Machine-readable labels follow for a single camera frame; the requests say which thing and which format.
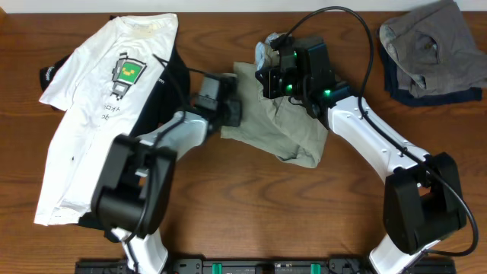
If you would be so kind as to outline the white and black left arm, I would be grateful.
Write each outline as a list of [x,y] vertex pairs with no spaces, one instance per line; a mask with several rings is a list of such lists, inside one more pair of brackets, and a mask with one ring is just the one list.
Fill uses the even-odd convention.
[[91,211],[122,243],[131,273],[160,273],[168,252],[162,222],[176,162],[222,126],[239,126],[242,103],[235,74],[205,75],[193,105],[137,137],[112,142],[91,199]]

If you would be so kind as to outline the olive green shorts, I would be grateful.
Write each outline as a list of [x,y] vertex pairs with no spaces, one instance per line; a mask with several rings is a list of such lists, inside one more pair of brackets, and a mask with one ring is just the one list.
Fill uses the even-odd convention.
[[255,77],[257,69],[279,63],[278,54],[270,47],[278,36],[271,33],[256,44],[253,64],[234,63],[242,119],[238,127],[223,126],[221,137],[266,151],[287,164],[315,168],[323,156],[328,131],[287,97],[265,98],[263,86]]

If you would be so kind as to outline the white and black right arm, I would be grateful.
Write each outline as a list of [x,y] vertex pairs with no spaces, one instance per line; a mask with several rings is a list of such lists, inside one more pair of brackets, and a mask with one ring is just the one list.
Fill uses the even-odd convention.
[[311,117],[345,139],[384,182],[386,235],[368,256],[373,272],[405,273],[465,227],[472,215],[454,159],[446,153],[431,155],[404,139],[327,61],[292,54],[288,61],[262,65],[256,79],[264,97],[298,100]]

